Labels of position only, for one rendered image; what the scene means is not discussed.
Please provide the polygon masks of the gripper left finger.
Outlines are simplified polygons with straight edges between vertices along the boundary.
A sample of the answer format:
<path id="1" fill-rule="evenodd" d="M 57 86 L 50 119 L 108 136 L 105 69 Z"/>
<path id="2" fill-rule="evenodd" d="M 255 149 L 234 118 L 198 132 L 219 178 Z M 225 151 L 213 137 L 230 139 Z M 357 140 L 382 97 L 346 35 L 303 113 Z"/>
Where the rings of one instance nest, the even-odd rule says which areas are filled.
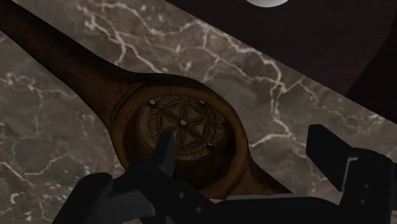
<path id="1" fill-rule="evenodd" d="M 170 132 L 158 139 L 149 158 L 113 179 L 105 172 L 81 178 L 52 224 L 216 224 L 224 215 L 190 185 L 172 178 L 174 143 Z"/>

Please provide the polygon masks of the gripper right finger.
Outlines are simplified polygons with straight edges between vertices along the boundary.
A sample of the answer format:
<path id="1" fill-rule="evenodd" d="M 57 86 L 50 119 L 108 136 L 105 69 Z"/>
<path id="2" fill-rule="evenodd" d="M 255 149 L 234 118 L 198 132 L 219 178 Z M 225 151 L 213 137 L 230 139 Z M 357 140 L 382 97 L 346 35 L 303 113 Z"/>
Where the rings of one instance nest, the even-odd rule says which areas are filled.
<path id="1" fill-rule="evenodd" d="M 320 124 L 310 125 L 306 154 L 343 196 L 338 205 L 352 224 L 391 224 L 395 163 L 354 148 Z"/>

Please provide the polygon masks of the carved brown wooden ladle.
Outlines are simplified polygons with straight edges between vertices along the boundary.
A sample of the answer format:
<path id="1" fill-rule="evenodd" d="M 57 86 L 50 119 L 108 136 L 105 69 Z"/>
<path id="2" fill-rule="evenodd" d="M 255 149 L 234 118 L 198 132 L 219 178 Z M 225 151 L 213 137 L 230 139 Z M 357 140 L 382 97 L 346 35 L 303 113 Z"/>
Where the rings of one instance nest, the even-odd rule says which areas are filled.
<path id="1" fill-rule="evenodd" d="M 13 0 L 0 0 L 0 31 L 70 87 L 101 119 L 123 167 L 174 134 L 174 175 L 210 199 L 288 189 L 252 158 L 234 108 L 204 84 L 134 73 L 92 53 Z"/>

